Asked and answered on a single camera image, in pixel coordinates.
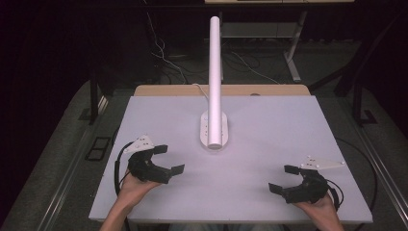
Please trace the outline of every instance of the white cable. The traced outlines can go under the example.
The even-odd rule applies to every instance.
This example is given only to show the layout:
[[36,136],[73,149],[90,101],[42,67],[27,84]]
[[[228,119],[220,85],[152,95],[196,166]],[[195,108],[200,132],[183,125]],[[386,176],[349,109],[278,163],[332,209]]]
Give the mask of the white cable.
[[146,13],[146,14],[147,14],[147,18],[149,19],[150,28],[151,28],[152,33],[153,33],[154,43],[155,43],[156,46],[160,49],[160,53],[162,54],[161,56],[158,56],[158,55],[152,53],[152,55],[154,55],[154,56],[156,56],[156,57],[162,59],[162,60],[165,61],[166,63],[171,64],[172,66],[174,66],[175,68],[177,68],[177,69],[180,71],[181,76],[183,77],[183,84],[184,84],[184,85],[187,84],[187,82],[188,82],[188,81],[187,81],[187,78],[186,78],[186,76],[184,76],[184,73],[183,73],[183,71],[181,70],[181,68],[180,68],[178,65],[174,64],[174,63],[171,62],[171,61],[168,61],[168,60],[165,58],[165,51],[164,51],[164,49],[165,49],[166,44],[165,44],[165,42],[164,42],[161,38],[159,38],[159,39],[160,39],[160,41],[162,42],[163,47],[158,44],[158,42],[157,42],[158,38],[157,38],[156,32],[154,31],[154,28],[153,28],[152,19],[150,18],[150,14],[149,14],[149,13]]
[[203,94],[205,95],[205,97],[206,97],[207,100],[208,100],[208,95],[207,95],[207,93],[204,91],[204,89],[201,88],[201,86],[200,86],[199,84],[192,84],[192,85],[198,86],[198,87],[201,89],[201,92],[203,92]]
[[259,73],[258,71],[252,69],[252,67],[251,67],[250,65],[248,65],[248,64],[245,62],[245,60],[244,60],[243,58],[241,58],[241,56],[238,55],[237,53],[235,53],[235,52],[231,52],[231,53],[234,54],[234,55],[236,55],[236,56],[246,65],[246,67],[248,67],[248,68],[249,68],[252,72],[254,72],[255,74],[257,74],[257,75],[259,75],[259,76],[262,76],[262,77],[264,77],[264,78],[267,78],[267,79],[273,81],[275,84],[280,85],[276,80],[274,80],[274,79],[272,79],[272,78],[270,78],[270,77],[267,77],[266,75],[263,75],[263,74]]

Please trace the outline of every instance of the cable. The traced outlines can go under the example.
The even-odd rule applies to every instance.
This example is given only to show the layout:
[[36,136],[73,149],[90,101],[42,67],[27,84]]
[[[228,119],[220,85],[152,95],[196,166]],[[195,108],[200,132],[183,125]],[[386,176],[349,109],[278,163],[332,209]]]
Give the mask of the cable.
[[208,95],[207,95],[206,92],[204,92],[204,90],[201,88],[201,86],[200,86],[199,84],[193,84],[193,85],[198,86],[198,87],[201,89],[201,92],[203,92],[203,94],[205,95],[205,97],[206,97],[207,100],[208,100]]
[[[247,44],[252,43],[252,40],[255,40],[255,42],[253,42],[253,43],[255,43],[255,47],[248,47]],[[228,43],[227,49],[229,49],[230,51],[239,49],[239,50],[244,50],[245,54],[252,54],[254,52],[259,51],[259,47],[261,45],[259,43],[264,43],[264,42],[265,42],[265,40],[261,40],[261,39],[258,39],[258,38],[243,38],[243,39],[240,39],[238,43],[235,43],[234,47],[232,46],[231,43]]]
[[[259,62],[259,61],[258,61],[258,58],[261,58],[261,59],[262,59],[262,58],[277,58],[278,55],[281,55],[281,54],[280,54],[280,53],[277,53],[277,52],[273,52],[273,55],[268,55],[268,56],[254,56],[254,55],[250,55],[250,57],[253,58],[254,60],[256,60],[257,62]],[[231,66],[231,65],[228,63],[228,61],[229,61],[229,62],[232,62],[232,63],[234,63],[234,64],[237,64],[237,62],[230,60],[227,56],[224,57],[224,61],[225,61],[225,63],[226,63],[230,68],[232,68],[232,69],[234,69],[234,70],[237,70],[237,71],[239,71],[239,72],[249,72],[249,71],[251,71],[251,69],[239,70],[239,69],[234,68],[233,66]],[[275,76],[280,76],[280,74],[282,73],[282,71],[285,70],[285,69],[287,68],[288,64],[290,64],[292,61],[293,61],[292,59],[290,59],[289,61],[285,61],[285,64],[284,64],[284,65],[282,65],[281,67],[276,68],[276,69],[278,69],[278,71],[277,71],[277,74],[275,74]]]
[[262,52],[262,53],[264,53],[265,52],[265,50],[266,49],[272,49],[273,51],[272,51],[272,53],[273,53],[273,57],[275,57],[275,56],[280,56],[280,55],[282,55],[282,52],[281,51],[279,51],[279,52],[276,52],[276,50],[275,49],[286,49],[286,47],[284,47],[283,45],[282,45],[282,42],[281,41],[279,41],[278,39],[276,39],[276,38],[257,38],[257,39],[255,39],[255,42],[253,42],[253,43],[255,43],[255,46],[254,47],[250,47],[250,48],[248,48],[247,46],[243,46],[243,45],[240,45],[240,46],[238,46],[238,45],[236,45],[236,46],[232,46],[231,45],[231,43],[228,43],[228,46],[226,46],[226,49],[228,49],[230,52],[231,51],[235,51],[235,50],[237,50],[237,49],[240,49],[240,50],[244,50],[244,54],[246,54],[246,55],[250,55],[250,56],[253,56],[253,57],[256,57],[256,58],[263,58],[263,57],[269,57],[270,55],[268,55],[268,56],[258,56],[258,55],[254,55],[253,53],[255,53],[255,52]]
[[237,53],[235,53],[235,52],[231,52],[231,53],[234,54],[234,55],[236,55],[236,56],[237,56],[252,72],[254,72],[255,74],[257,74],[257,75],[259,75],[259,76],[262,76],[262,77],[264,77],[264,78],[267,78],[267,79],[273,81],[275,84],[280,85],[276,80],[274,80],[274,79],[272,79],[272,78],[269,78],[269,77],[267,77],[266,75],[263,75],[263,74],[259,73],[258,71],[254,70],[254,69],[253,69],[250,65],[248,65],[248,64],[245,62],[245,60],[244,60],[241,56],[239,56]]
[[[165,65],[165,66],[163,66],[163,67],[164,67],[164,68],[167,68],[167,69],[170,69],[170,70],[175,70],[175,71],[177,71],[177,69],[174,69],[172,66]],[[173,72],[167,73],[167,72],[165,72],[165,71],[163,71],[163,70],[161,70],[161,71],[162,71],[162,73],[163,73],[164,75],[167,76],[167,78],[170,79],[170,75],[171,75],[171,76],[174,76],[175,78],[177,78],[178,80],[180,80],[181,82],[183,82],[183,80],[180,79],[180,75],[179,75],[179,74],[173,73]],[[199,77],[200,79],[202,79],[205,83],[208,83],[208,79],[205,78],[205,77],[203,77],[203,76],[201,76],[201,75],[199,75],[199,74],[192,73],[192,74],[185,74],[185,75],[186,75],[187,77],[197,76],[197,77]]]
[[240,58],[240,62],[241,63],[244,63],[244,67],[251,67],[252,69],[253,68],[258,68],[258,67],[260,67],[261,66],[261,62],[257,59],[257,58],[255,58],[254,56],[252,56],[252,55],[245,55],[245,56],[247,56],[247,57],[250,57],[250,58],[252,58],[255,62],[256,62],[256,64],[255,65],[249,65],[247,62],[244,62],[243,61],[243,55],[242,56],[240,56],[240,55],[238,55],[236,52],[234,52],[234,51],[231,51],[231,54],[233,54],[233,55],[235,55],[235,56],[237,56],[238,58]]
[[183,73],[183,71],[181,70],[181,68],[180,68],[178,65],[174,64],[173,62],[171,62],[171,61],[169,61],[169,60],[167,60],[167,59],[165,58],[165,51],[164,51],[164,49],[165,49],[166,44],[165,44],[165,42],[164,42],[161,38],[159,38],[159,40],[160,40],[160,41],[162,42],[162,44],[163,44],[163,47],[159,45],[159,43],[158,43],[158,37],[157,37],[156,32],[155,32],[155,30],[154,30],[153,22],[152,22],[152,19],[151,19],[151,17],[150,17],[150,13],[149,13],[149,12],[146,12],[146,14],[147,14],[147,19],[149,20],[150,29],[151,29],[151,31],[152,31],[152,33],[153,33],[154,43],[155,43],[155,45],[159,48],[160,53],[161,53],[162,55],[157,55],[157,54],[154,54],[153,52],[152,52],[151,54],[154,55],[154,56],[156,56],[156,57],[158,57],[158,58],[160,58],[160,59],[162,59],[162,60],[165,61],[166,63],[171,64],[171,65],[174,66],[175,68],[177,68],[177,69],[180,71],[180,75],[181,75],[181,76],[183,77],[183,79],[184,79],[183,84],[188,84],[189,81],[187,80],[187,78],[186,78],[186,76],[184,75],[184,73]]
[[236,71],[238,71],[238,72],[247,73],[247,72],[250,72],[250,71],[251,71],[251,70],[248,69],[248,68],[246,68],[245,70],[240,70],[240,69],[237,69],[237,68],[231,66],[231,65],[229,64],[230,62],[231,62],[231,63],[235,63],[235,64],[238,64],[238,63],[235,62],[235,61],[233,61],[233,60],[231,60],[231,59],[230,59],[228,56],[226,56],[226,55],[222,55],[222,60],[223,60],[223,62],[226,63],[231,69],[236,70]]
[[[374,192],[373,192],[372,200],[371,200],[371,203],[370,203],[370,211],[372,211],[372,210],[374,209],[374,205],[375,205],[375,201],[376,201],[376,199],[377,199],[377,193],[378,193],[378,178],[377,178],[377,174],[376,174],[376,172],[375,172],[374,166],[371,164],[371,161],[370,161],[370,159],[367,157],[367,155],[366,155],[362,150],[360,150],[360,148],[358,148],[358,147],[355,146],[354,144],[350,143],[349,141],[345,141],[345,140],[343,140],[343,139],[341,139],[341,138],[336,138],[336,137],[335,137],[335,139],[336,139],[337,141],[341,141],[341,142],[343,142],[343,143],[345,143],[345,144],[351,146],[352,148],[354,148],[354,149],[355,149],[358,153],[360,153],[360,154],[366,159],[366,161],[369,163],[369,166],[370,166],[370,169],[371,169],[371,171],[372,171],[373,178],[374,178]],[[364,225],[365,225],[364,223],[361,223],[359,226],[357,226],[357,227],[354,229],[354,231],[360,230]]]
[[119,184],[123,182],[123,180],[126,178],[127,175],[129,175],[130,171],[126,172],[126,174],[122,177],[122,179],[119,181]]
[[208,72],[208,68],[206,68],[206,69],[204,69],[204,70],[196,70],[196,71],[193,71],[193,70],[189,70],[189,69],[185,68],[185,67],[182,66],[182,65],[179,65],[179,64],[178,64],[178,66],[179,66],[180,68],[186,70],[188,73],[199,74],[199,73]]
[[[164,68],[167,68],[167,69],[171,69],[171,70],[178,71],[177,69],[175,69],[174,67],[169,66],[169,65],[164,65],[163,67],[164,67]],[[171,72],[170,72],[170,73],[168,73],[167,75],[168,75],[168,76],[169,76],[169,75],[174,75],[174,77],[177,78],[178,80],[180,80],[180,82],[182,82],[183,85],[186,84],[185,79],[181,79],[181,78],[180,78],[180,75],[179,75],[178,73],[171,73]]]
[[336,186],[336,188],[340,191],[340,194],[342,195],[342,200],[339,202],[339,207],[343,204],[343,201],[344,201],[344,193],[343,193],[343,190],[336,184],[336,183],[334,183],[333,181],[331,181],[331,180],[327,180],[326,179],[326,181],[328,181],[328,182],[330,182],[331,184],[333,184],[334,186]]
[[[122,181],[119,182],[120,158],[122,157],[123,151],[124,151],[128,146],[130,146],[131,144],[132,144],[132,142],[129,142],[129,143],[127,143],[126,145],[124,145],[124,146],[122,147],[122,149],[120,150],[119,154],[117,155],[117,159],[116,159],[116,161],[115,161],[114,183],[115,183],[115,192],[116,192],[116,195],[119,195],[119,192],[120,192],[120,183],[122,182]],[[127,219],[127,217],[125,218],[124,223],[125,223],[126,230],[130,231],[129,220]]]

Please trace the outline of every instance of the white table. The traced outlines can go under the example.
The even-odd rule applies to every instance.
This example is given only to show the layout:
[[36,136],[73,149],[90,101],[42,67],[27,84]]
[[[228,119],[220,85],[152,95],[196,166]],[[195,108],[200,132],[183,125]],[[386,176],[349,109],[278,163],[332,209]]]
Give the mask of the white table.
[[[120,149],[147,134],[156,145],[168,145],[166,154],[153,156],[153,163],[166,168],[185,164],[185,171],[172,177],[168,185],[150,192],[128,216],[129,220],[310,222],[284,198],[269,192],[268,183],[284,188],[299,185],[302,178],[285,173],[284,165],[299,166],[308,155],[343,160],[316,98],[307,94],[224,96],[222,108],[228,116],[230,138],[221,151],[211,152],[199,138],[200,117],[207,110],[204,96],[132,97],[89,218],[103,220],[115,201],[114,162]],[[128,158],[122,156],[121,176]],[[347,166],[322,170],[320,174],[344,191],[344,204],[339,210],[342,222],[372,222]]]

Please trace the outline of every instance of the human arm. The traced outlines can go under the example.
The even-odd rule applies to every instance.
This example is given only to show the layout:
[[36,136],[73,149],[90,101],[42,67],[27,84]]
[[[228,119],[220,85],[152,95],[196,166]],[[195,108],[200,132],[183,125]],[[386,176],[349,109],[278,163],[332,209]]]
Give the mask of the human arm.
[[303,210],[320,231],[344,231],[329,194],[314,204],[299,202],[294,205]]
[[142,182],[131,174],[127,174],[123,179],[119,195],[100,230],[119,231],[133,207],[139,204],[151,189],[159,185],[161,184],[151,181]]

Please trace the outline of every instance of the metal stand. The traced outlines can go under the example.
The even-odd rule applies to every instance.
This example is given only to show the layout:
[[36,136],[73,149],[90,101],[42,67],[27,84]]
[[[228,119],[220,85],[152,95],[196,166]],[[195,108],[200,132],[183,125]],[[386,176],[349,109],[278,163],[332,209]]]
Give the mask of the metal stand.
[[294,29],[291,47],[289,48],[289,51],[286,51],[283,55],[285,57],[286,64],[288,65],[289,72],[291,73],[292,78],[296,83],[299,83],[301,79],[299,73],[297,72],[296,66],[294,65],[293,54],[294,50],[296,49],[297,43],[299,42],[300,34],[303,29],[303,24],[305,22],[306,15],[307,12],[302,12],[302,14],[300,15],[296,28]]

